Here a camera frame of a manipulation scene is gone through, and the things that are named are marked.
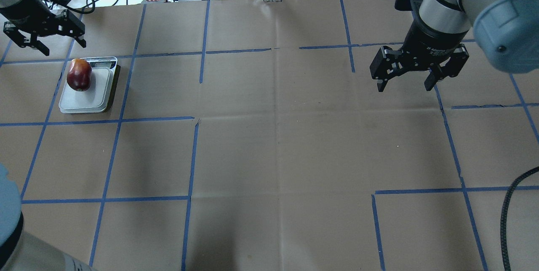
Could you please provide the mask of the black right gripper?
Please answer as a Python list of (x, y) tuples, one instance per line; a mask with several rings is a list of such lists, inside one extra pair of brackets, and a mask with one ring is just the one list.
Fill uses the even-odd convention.
[(408, 72), (429, 72), (426, 91), (445, 78), (457, 77), (470, 57), (462, 44), (466, 34), (440, 32), (414, 21), (400, 48), (383, 45), (372, 60), (370, 75), (377, 90), (383, 92), (389, 80)]

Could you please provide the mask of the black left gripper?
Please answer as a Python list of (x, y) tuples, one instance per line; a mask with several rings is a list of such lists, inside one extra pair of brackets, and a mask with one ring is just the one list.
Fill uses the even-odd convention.
[(82, 48), (87, 46), (85, 25), (69, 10), (53, 14), (46, 6), (14, 5), (4, 8), (3, 15), (8, 20), (4, 23), (4, 33), (21, 48), (31, 47), (49, 56), (50, 49), (38, 40), (49, 35), (71, 37)]

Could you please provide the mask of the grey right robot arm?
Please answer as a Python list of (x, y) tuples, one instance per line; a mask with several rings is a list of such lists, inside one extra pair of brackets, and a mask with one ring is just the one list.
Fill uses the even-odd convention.
[(469, 58), (462, 39), (470, 30), (495, 69), (529, 73), (539, 63), (538, 6), (538, 0), (395, 0), (396, 10), (411, 12), (412, 25), (400, 49), (379, 49), (370, 75), (383, 92), (395, 77), (429, 71), (430, 91), (461, 72)]

